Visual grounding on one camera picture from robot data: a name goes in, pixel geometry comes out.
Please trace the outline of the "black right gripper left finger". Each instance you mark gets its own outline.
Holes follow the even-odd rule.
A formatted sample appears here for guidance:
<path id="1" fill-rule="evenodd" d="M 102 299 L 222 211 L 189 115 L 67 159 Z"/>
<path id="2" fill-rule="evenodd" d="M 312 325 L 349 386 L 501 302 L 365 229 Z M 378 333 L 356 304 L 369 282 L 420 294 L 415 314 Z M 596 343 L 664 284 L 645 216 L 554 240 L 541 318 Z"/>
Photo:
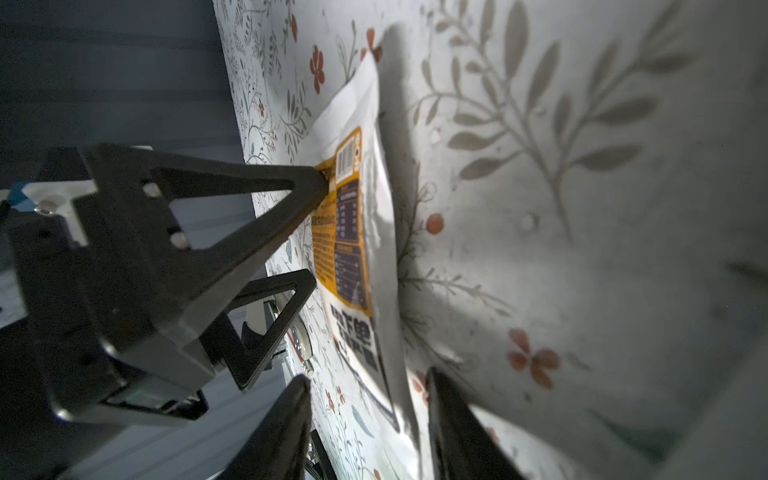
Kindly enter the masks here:
<path id="1" fill-rule="evenodd" d="M 298 375 L 217 479 L 303 479 L 311 418 L 311 384 Z"/>

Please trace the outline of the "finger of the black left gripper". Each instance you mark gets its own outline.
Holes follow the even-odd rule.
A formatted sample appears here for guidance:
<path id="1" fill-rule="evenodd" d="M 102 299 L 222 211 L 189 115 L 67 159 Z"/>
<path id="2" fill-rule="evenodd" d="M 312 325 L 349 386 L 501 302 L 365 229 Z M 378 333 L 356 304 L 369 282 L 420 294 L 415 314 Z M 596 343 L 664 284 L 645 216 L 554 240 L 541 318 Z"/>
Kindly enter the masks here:
<path id="1" fill-rule="evenodd" d="M 227 369 L 239 390 L 249 390 L 315 290 L 307 269 L 253 280 L 201 336 L 214 367 Z"/>

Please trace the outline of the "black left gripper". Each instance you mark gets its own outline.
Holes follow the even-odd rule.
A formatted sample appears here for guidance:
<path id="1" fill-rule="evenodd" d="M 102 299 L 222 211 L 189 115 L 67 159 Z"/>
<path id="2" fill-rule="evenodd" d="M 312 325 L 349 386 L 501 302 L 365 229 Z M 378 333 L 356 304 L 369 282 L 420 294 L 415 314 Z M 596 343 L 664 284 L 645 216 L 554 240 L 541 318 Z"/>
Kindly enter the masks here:
<path id="1" fill-rule="evenodd" d="M 49 150 L 44 177 L 84 186 L 73 200 L 84 247 L 62 217 L 5 211 L 20 301 L 1 299 L 5 479 L 55 479 L 129 426 L 201 418 L 201 382 L 128 363 L 108 327 L 190 344 L 328 191 L 311 167 L 111 143 Z"/>

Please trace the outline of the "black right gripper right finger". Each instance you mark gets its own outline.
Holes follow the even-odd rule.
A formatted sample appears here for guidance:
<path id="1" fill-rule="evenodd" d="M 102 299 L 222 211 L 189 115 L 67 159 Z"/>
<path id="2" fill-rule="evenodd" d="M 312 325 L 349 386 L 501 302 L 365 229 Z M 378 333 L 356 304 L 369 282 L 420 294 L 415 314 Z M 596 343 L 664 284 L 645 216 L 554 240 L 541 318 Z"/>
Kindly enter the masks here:
<path id="1" fill-rule="evenodd" d="M 513 479 L 523 475 L 487 434 L 458 387 L 436 367 L 428 370 L 428 428 L 434 477 Z"/>

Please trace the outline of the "orange coffee bag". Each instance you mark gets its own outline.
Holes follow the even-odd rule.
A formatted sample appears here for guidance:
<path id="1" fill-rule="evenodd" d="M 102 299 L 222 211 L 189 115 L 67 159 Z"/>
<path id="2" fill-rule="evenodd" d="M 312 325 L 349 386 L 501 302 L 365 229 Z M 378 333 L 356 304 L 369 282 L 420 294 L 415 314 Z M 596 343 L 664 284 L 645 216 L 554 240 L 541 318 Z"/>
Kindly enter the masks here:
<path id="1" fill-rule="evenodd" d="M 411 462 L 419 456 L 419 432 L 407 385 L 379 103 L 377 65 L 366 58 L 301 142 L 298 158 L 328 182 L 311 231 L 332 343 L 368 398 L 380 443 Z"/>

